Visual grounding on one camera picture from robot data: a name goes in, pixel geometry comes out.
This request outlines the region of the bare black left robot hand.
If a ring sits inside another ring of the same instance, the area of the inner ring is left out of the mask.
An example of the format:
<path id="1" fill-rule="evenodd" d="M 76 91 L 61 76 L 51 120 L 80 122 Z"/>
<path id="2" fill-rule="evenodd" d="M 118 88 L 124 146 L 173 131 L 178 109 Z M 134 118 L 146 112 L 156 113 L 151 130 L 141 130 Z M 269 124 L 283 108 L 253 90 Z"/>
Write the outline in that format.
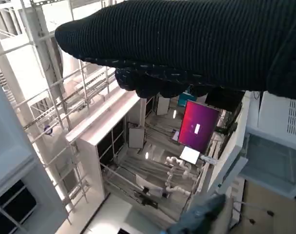
<path id="1" fill-rule="evenodd" d="M 226 234 L 231 221 L 231 204 L 226 195 L 217 195 L 190 208 L 164 234 Z"/>

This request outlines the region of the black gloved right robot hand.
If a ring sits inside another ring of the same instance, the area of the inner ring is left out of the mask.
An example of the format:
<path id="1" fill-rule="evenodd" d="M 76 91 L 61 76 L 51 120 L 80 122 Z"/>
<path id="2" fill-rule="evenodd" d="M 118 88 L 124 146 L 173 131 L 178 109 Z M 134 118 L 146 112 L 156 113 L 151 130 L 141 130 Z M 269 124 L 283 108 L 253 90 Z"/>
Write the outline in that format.
<path id="1" fill-rule="evenodd" d="M 296 0 L 128 0 L 56 28 L 141 98 L 220 87 L 296 99 Z"/>

